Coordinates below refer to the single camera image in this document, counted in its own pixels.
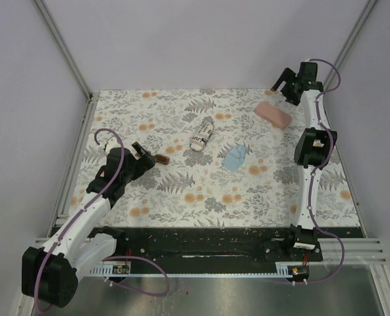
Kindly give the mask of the light blue cleaning cloth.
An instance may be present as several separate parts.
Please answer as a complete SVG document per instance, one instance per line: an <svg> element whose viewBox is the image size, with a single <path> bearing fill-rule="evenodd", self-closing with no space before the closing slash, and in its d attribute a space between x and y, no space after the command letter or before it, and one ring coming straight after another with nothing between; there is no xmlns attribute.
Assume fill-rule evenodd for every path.
<svg viewBox="0 0 390 316"><path fill-rule="evenodd" d="M236 172L241 168L245 161L247 147L245 145L237 145L232 148L224 157L222 166L231 172Z"/></svg>

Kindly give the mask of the flag print glasses case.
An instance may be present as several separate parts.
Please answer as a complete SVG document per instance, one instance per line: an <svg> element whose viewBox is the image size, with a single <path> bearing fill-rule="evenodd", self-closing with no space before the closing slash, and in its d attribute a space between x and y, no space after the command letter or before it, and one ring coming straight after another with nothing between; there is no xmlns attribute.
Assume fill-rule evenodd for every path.
<svg viewBox="0 0 390 316"><path fill-rule="evenodd" d="M196 152L203 151L215 130L215 124L211 117L203 119L197 131L190 139L190 149Z"/></svg>

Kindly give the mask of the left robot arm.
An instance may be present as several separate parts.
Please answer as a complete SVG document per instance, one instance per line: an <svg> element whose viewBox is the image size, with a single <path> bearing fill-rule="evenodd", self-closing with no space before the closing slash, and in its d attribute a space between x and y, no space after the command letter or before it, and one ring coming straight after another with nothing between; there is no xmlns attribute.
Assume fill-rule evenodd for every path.
<svg viewBox="0 0 390 316"><path fill-rule="evenodd" d="M85 240L96 224L123 196L125 187L152 169L155 157L139 143L127 148L108 147L106 163L89 183L77 211L42 246L29 247L22 256L21 291L57 307L66 306L78 283L106 257L122 259L127 253L125 234L105 226L94 239Z"/></svg>

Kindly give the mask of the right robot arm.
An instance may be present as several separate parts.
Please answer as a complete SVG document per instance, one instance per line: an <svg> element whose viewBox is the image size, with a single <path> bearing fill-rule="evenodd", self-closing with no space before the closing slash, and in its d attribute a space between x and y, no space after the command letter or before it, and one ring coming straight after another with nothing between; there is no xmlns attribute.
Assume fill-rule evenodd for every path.
<svg viewBox="0 0 390 316"><path fill-rule="evenodd" d="M333 153L337 132L330 130L323 108L323 84L317 81L318 64L306 61L298 72L286 68L273 85L286 102L303 108L306 127L295 147L299 171L299 195L292 224L281 241L264 244L265 257L274 261L321 261L318 224L315 219L318 190L324 167Z"/></svg>

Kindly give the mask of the pink glasses case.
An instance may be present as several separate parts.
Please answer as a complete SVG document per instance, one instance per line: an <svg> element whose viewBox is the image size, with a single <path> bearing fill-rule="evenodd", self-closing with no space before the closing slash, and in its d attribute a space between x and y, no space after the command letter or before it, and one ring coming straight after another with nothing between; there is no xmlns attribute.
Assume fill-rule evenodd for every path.
<svg viewBox="0 0 390 316"><path fill-rule="evenodd" d="M286 129L292 121L292 117L289 114L266 101L258 103L254 109L254 113L281 130Z"/></svg>

